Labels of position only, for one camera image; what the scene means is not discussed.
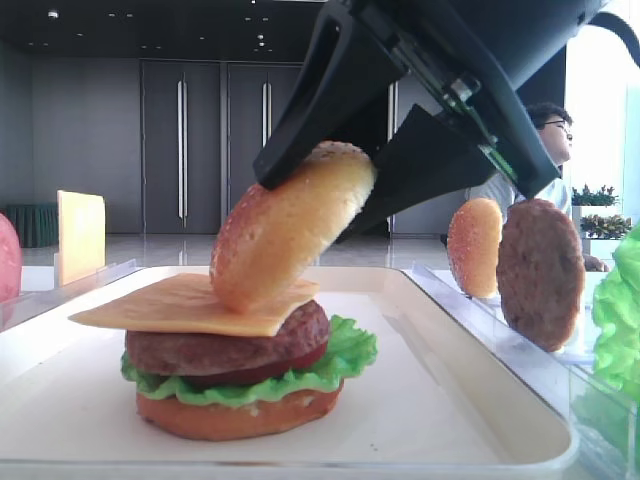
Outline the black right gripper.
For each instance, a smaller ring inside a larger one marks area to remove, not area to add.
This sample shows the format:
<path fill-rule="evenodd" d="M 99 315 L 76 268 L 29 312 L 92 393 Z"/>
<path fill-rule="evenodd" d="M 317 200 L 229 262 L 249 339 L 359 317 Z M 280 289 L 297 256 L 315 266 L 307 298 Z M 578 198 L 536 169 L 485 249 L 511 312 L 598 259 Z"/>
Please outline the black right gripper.
<path fill-rule="evenodd" d="M 377 179 L 343 242 L 424 201 L 499 172 L 533 197 L 558 175 L 518 88 L 588 24 L 613 29 L 600 1 L 328 1 L 280 121 L 253 163 L 274 189 L 402 76 L 438 105 L 415 104 L 374 158 Z"/>

